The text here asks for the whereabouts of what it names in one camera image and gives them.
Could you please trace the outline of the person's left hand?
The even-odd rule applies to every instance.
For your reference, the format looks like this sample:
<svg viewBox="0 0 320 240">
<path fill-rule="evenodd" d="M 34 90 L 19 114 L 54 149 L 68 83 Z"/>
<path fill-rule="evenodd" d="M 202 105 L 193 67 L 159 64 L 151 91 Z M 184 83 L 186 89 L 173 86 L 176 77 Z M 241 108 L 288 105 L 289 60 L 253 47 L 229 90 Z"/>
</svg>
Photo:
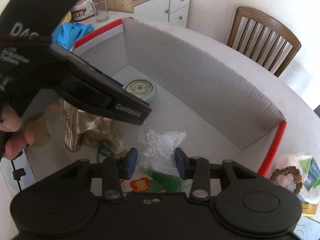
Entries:
<svg viewBox="0 0 320 240">
<path fill-rule="evenodd" d="M 1 131 L 8 133 L 17 132 L 22 126 L 22 121 L 15 110 L 9 105 L 4 105 L 1 110 Z M 6 145 L 3 157 L 8 160 L 15 159 L 28 145 L 32 145 L 39 135 L 40 128 L 35 124 L 28 123 L 24 131 L 11 137 Z"/>
</svg>

